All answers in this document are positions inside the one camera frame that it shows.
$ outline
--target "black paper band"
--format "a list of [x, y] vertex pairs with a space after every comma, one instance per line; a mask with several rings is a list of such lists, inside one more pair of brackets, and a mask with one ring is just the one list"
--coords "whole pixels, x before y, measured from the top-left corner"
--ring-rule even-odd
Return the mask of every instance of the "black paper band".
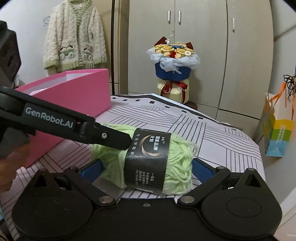
[[136, 129], [124, 164], [124, 181], [130, 188], [161, 195], [171, 133]]

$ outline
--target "red ribbon bow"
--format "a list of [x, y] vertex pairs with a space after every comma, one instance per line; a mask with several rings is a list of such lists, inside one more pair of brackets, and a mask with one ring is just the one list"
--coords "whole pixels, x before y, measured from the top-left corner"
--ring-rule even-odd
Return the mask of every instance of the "red ribbon bow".
[[163, 96], [164, 94], [169, 94], [172, 90], [173, 84], [179, 86], [179, 88], [182, 91], [182, 104], [184, 104], [185, 102], [185, 90], [187, 89], [188, 85], [183, 83], [183, 82], [179, 82], [179, 81], [168, 81], [165, 83], [164, 87], [161, 90], [160, 96]]

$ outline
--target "white wardrobe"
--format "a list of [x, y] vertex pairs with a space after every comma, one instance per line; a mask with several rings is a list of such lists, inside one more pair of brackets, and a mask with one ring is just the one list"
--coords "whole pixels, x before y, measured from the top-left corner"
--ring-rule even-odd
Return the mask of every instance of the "white wardrobe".
[[198, 110], [254, 134], [273, 60], [269, 0], [130, 0], [128, 91], [157, 93], [146, 55], [161, 37], [191, 42], [201, 63], [189, 78]]

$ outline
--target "striped tablecloth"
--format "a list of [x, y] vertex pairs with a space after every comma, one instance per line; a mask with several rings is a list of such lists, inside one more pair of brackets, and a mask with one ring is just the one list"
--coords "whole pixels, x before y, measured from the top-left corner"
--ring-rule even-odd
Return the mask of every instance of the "striped tablecloth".
[[[97, 122], [178, 133], [200, 146], [197, 156], [213, 167], [225, 166], [232, 172], [244, 172], [252, 167], [265, 179], [259, 147], [242, 131], [154, 94], [112, 96], [111, 100], [112, 108], [98, 116]], [[15, 240], [19, 234], [12, 222], [11, 211], [32, 176], [41, 168], [62, 172], [70, 166], [82, 167], [91, 161], [90, 148], [91, 145], [64, 140], [29, 168], [22, 167], [17, 171], [11, 190], [0, 195], [4, 219]], [[192, 188], [200, 184], [194, 176], [192, 182]], [[122, 190], [101, 178], [94, 185], [116, 199], [157, 197], [131, 188]]]

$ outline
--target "cabinet handle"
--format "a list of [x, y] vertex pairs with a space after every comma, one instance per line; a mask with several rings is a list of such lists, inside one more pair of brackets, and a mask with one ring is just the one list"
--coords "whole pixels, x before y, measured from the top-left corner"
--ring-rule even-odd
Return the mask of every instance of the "cabinet handle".
[[179, 11], [179, 25], [181, 25], [181, 11]]
[[232, 31], [235, 33], [235, 20], [232, 18]]
[[170, 10], [168, 11], [168, 24], [170, 24]]

